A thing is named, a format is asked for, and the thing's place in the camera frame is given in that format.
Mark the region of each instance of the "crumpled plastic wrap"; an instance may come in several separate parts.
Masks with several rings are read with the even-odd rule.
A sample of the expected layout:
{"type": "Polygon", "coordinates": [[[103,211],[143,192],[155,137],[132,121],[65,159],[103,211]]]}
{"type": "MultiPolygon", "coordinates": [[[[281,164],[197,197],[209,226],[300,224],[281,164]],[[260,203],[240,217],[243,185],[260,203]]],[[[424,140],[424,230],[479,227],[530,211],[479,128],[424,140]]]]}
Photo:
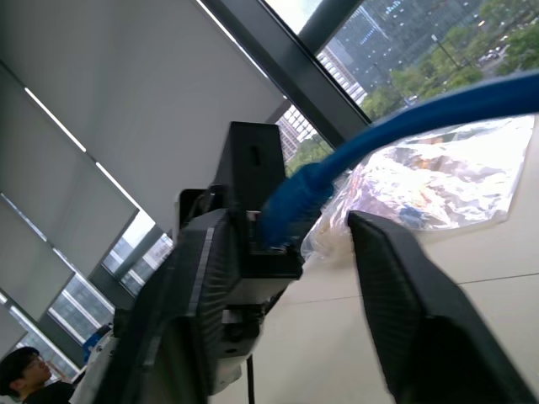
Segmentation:
{"type": "Polygon", "coordinates": [[[302,256],[350,258],[346,216],[362,210],[416,231],[507,219],[533,116],[444,128],[371,154],[349,174],[302,244],[302,256]]]}

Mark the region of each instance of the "person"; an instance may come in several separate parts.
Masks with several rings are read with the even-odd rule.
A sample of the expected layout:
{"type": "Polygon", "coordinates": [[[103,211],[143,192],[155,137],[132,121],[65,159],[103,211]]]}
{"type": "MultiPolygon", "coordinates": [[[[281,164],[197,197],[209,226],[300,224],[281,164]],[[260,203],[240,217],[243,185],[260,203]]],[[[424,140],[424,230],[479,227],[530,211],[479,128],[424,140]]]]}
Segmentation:
{"type": "Polygon", "coordinates": [[[0,395],[24,404],[68,404],[73,385],[63,381],[47,385],[50,378],[51,370],[37,349],[16,349],[0,362],[0,395]]]}

